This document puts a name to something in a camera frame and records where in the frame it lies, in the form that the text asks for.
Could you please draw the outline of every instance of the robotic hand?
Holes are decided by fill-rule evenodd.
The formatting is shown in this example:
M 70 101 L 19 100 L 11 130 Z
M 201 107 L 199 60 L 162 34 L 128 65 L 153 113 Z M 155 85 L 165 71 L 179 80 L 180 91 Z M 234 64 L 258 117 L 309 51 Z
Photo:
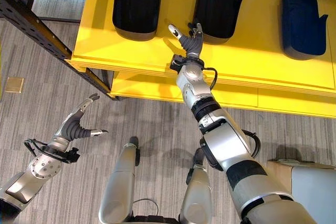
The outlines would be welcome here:
M 187 38 L 169 25 L 170 32 L 186 50 L 186 57 L 174 55 L 170 68 L 177 71 L 176 83 L 183 100 L 198 121 L 203 134 L 200 144 L 209 164 L 225 172 L 242 223 L 315 223 L 304 207 L 252 158 L 244 133 L 216 102 L 204 81 L 202 70 L 206 68 L 199 58 L 203 43 L 201 25 L 189 27 L 192 32 Z
M 77 148 L 71 148 L 71 142 L 77 138 L 99 136 L 105 130 L 86 130 L 80 126 L 80 119 L 86 108 L 99 99 L 97 94 L 91 95 L 78 105 L 64 120 L 52 137 L 49 144 L 37 140 L 26 140 L 25 145 L 35 158 L 25 172 L 11 178 L 0 188 L 0 223 L 12 223 L 18 214 L 37 195 L 42 186 L 57 175 L 62 163 L 74 163 L 78 160 Z M 41 154 L 36 155 L 34 145 Z

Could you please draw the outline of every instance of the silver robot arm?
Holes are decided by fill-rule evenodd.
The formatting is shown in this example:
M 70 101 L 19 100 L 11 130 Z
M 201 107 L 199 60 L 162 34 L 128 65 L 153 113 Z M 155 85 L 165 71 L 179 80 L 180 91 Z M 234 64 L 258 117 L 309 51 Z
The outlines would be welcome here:
M 186 57 L 174 55 L 170 67 L 178 72 L 176 83 L 203 133 L 200 144 L 209 164 L 223 171 L 228 179 L 241 222 L 315 223 L 304 207 L 251 157 L 244 133 L 219 106 L 204 81 L 204 63 L 199 59 L 203 43 L 201 25 L 190 25 L 190 28 L 189 38 L 169 25 L 170 32 L 186 50 Z
M 27 169 L 11 178 L 0 188 L 0 223 L 12 223 L 37 195 L 42 186 L 57 175 L 63 163 L 73 163 L 79 158 L 78 149 L 71 149 L 76 138 L 99 136 L 105 130 L 87 130 L 80 126 L 80 119 L 88 105 L 99 99 L 91 95 L 77 106 L 64 120 L 49 144 L 27 140 L 25 145 L 36 156 L 31 144 L 41 154 L 37 155 Z

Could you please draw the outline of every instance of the black cable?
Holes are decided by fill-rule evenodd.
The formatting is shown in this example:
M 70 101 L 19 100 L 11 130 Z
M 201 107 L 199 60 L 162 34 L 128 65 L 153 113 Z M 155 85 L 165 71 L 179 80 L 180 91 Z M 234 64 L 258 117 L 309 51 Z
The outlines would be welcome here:
M 153 203 L 156 205 L 156 215 L 159 214 L 159 206 L 158 206 L 157 203 L 156 203 L 154 200 L 152 200 L 152 199 L 147 199 L 147 198 L 138 199 L 138 200 L 134 201 L 133 203 L 137 203 L 137 202 L 142 201 L 142 200 L 148 200 L 148 201 L 153 202 Z
M 218 72 L 217 72 L 217 70 L 215 68 L 203 68 L 203 69 L 215 72 L 215 78 L 214 78 L 214 80 L 212 81 L 212 83 L 210 85 L 210 90 L 212 90 L 214 88 L 214 86 L 216 85 L 217 77 L 218 77 Z
M 254 139 L 254 142 L 255 142 L 255 148 L 254 148 L 254 151 L 253 153 L 251 154 L 251 156 L 253 158 L 255 158 L 259 152 L 260 152 L 260 149 L 261 149 L 261 142 L 260 142 L 260 139 L 258 138 L 257 134 L 256 133 L 252 133 L 250 131 L 246 131 L 246 130 L 242 130 L 243 133 L 249 137 L 252 137 Z
M 38 144 L 43 145 L 43 146 L 48 146 L 46 143 L 40 142 L 40 141 L 38 141 L 38 140 L 36 140 L 36 139 L 27 139 L 27 140 L 25 140 L 25 141 L 24 141 L 25 146 L 26 146 L 26 147 L 28 148 L 28 150 L 29 150 L 31 153 L 33 153 L 33 155 L 35 155 L 35 156 L 36 156 L 36 154 L 35 154 L 35 152 L 34 152 L 34 149 L 30 146 L 29 143 L 32 143 L 32 144 L 38 149 L 39 152 L 41 152 L 41 153 L 43 153 L 43 154 L 45 154 L 45 155 L 47 155 L 47 156 L 49 156 L 49 157 L 51 157 L 51 158 L 54 158 L 54 159 L 56 159 L 56 160 L 58 160 L 58 161 L 61 161 L 61 162 L 67 163 L 67 164 L 70 163 L 70 162 L 67 161 L 65 158 L 60 158 L 60 157 L 57 157 L 57 156 L 55 156 L 55 155 L 52 155 L 52 154 L 50 154 L 50 153 L 45 152 L 45 151 L 42 150 L 40 147 L 38 147 L 38 145 L 36 144 L 36 143 L 38 143 Z

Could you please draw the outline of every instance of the seat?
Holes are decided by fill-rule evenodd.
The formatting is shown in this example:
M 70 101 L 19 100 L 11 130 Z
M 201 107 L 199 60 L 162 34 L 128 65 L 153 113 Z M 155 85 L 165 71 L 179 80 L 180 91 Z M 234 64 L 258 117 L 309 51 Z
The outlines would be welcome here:
M 197 0 L 194 22 L 200 22 L 204 41 L 222 44 L 235 32 L 242 0 Z
M 327 15 L 317 0 L 282 0 L 282 43 L 289 57 L 307 60 L 325 53 Z
M 155 36 L 161 0 L 114 0 L 112 21 L 122 37 L 145 41 Z

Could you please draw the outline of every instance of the yellow shelf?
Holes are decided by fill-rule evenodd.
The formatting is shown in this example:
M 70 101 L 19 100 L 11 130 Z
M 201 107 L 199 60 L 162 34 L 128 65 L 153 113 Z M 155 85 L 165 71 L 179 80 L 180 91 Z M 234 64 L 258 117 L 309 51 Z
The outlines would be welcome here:
M 111 96 L 183 102 L 171 78 L 115 73 Z M 336 118 L 335 98 L 287 91 L 217 84 L 213 95 L 221 106 Z
M 113 2 L 86 1 L 70 64 L 79 71 L 89 67 L 173 78 L 169 62 L 173 54 L 184 52 L 167 25 L 172 22 L 187 34 L 195 0 L 161 0 L 157 35 L 146 42 L 117 34 Z M 290 59 L 282 52 L 280 2 L 243 0 L 234 36 L 223 45 L 204 45 L 201 57 L 206 66 L 216 67 L 221 84 L 336 97 L 336 0 L 318 0 L 320 14 L 329 14 L 327 51 L 307 61 Z

